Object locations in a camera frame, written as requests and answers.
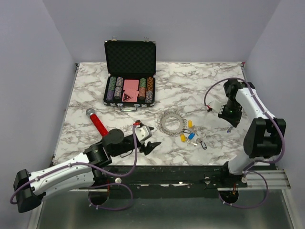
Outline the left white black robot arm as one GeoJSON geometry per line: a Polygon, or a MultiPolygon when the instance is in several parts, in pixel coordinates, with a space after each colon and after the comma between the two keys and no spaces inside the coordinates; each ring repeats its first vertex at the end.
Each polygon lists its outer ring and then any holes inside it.
{"type": "Polygon", "coordinates": [[[120,129],[112,129],[101,141],[91,145],[82,153],[64,163],[36,172],[26,169],[16,174],[10,204],[17,205],[20,213],[37,208],[50,197],[75,188],[108,187],[106,176],[127,177],[136,167],[138,153],[150,154],[160,142],[152,143],[153,127],[140,122],[132,126],[132,134],[125,136],[120,129]],[[134,163],[130,171],[123,174],[105,170],[112,158],[134,151],[134,163]]]}

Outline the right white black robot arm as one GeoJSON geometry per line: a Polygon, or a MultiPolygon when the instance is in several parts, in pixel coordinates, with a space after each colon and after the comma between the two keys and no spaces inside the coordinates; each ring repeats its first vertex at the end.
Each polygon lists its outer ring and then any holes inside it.
{"type": "Polygon", "coordinates": [[[245,174],[256,162],[269,164],[270,158],[284,152],[286,121],[268,111],[252,83],[227,79],[224,91],[228,100],[218,117],[237,127],[245,112],[251,122],[243,141],[244,151],[226,162],[219,175],[220,183],[230,187],[236,175],[245,174]]]}

